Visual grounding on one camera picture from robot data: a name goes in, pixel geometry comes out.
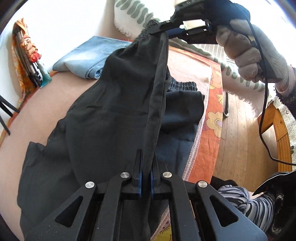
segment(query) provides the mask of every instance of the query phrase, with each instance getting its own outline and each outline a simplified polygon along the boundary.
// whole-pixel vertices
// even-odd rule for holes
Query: red flower
[[[41,59],[41,56],[42,56],[42,55],[38,54],[37,52],[34,52],[34,53],[32,53],[31,56],[30,56],[30,61],[31,61],[32,63],[35,63],[37,60]]]

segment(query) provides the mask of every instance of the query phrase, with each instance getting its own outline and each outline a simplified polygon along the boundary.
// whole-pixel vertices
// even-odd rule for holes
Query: wrist
[[[290,65],[288,65],[288,74],[289,78],[287,80],[282,80],[275,84],[276,90],[282,97],[287,97],[290,93],[292,93],[296,85],[295,69]]]

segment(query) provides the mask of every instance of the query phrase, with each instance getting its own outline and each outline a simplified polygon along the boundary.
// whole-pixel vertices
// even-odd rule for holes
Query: person
[[[239,67],[239,74],[248,81],[265,81],[261,66],[262,56],[255,43],[252,30],[246,20],[232,20],[231,30],[227,26],[218,26],[216,41],[224,47],[226,55],[233,59]],[[275,83],[276,94],[296,118],[296,71],[288,65],[285,58],[276,50],[271,40],[263,31],[253,25],[268,66],[269,83]],[[281,228],[276,227],[275,213],[277,200],[282,200],[281,187],[269,188],[262,195],[252,198],[250,193],[236,183],[226,184],[218,188],[218,192],[230,201],[239,211],[247,216],[264,232],[271,236],[279,234]]]

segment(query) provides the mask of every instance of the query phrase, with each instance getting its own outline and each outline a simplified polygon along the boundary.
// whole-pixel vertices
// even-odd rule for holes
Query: triangular cutout
[[[82,203],[83,196],[76,198],[65,210],[63,210],[56,218],[55,221],[66,227],[71,227],[78,209]]]
[[[210,196],[210,200],[222,227],[226,227],[239,220],[238,217],[215,196]]]

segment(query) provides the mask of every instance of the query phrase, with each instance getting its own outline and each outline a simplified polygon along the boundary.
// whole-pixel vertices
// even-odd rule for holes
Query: wall
[[[21,94],[11,57],[11,31],[16,20],[26,19],[29,34],[50,71],[59,58],[94,35],[124,39],[113,24],[113,8],[114,0],[87,0],[87,4],[83,0],[28,0],[1,35],[0,95],[17,106]],[[7,122],[9,116],[2,110],[0,115]]]

